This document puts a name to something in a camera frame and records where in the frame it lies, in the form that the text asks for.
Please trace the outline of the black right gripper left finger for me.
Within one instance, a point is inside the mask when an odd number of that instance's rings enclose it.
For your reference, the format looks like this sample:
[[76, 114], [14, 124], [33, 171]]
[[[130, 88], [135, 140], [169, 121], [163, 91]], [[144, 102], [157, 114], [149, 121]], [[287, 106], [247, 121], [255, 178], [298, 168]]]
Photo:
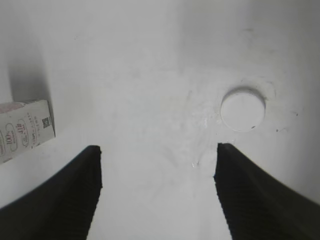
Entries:
[[90, 145], [59, 172], [0, 209], [2, 240], [85, 240], [99, 202], [101, 149]]

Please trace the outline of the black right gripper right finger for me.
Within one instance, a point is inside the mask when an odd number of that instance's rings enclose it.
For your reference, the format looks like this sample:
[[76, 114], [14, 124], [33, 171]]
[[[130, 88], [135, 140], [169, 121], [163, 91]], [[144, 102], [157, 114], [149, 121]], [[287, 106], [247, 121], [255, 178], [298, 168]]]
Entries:
[[318, 240], [320, 206], [230, 143], [217, 145], [217, 196], [233, 240]]

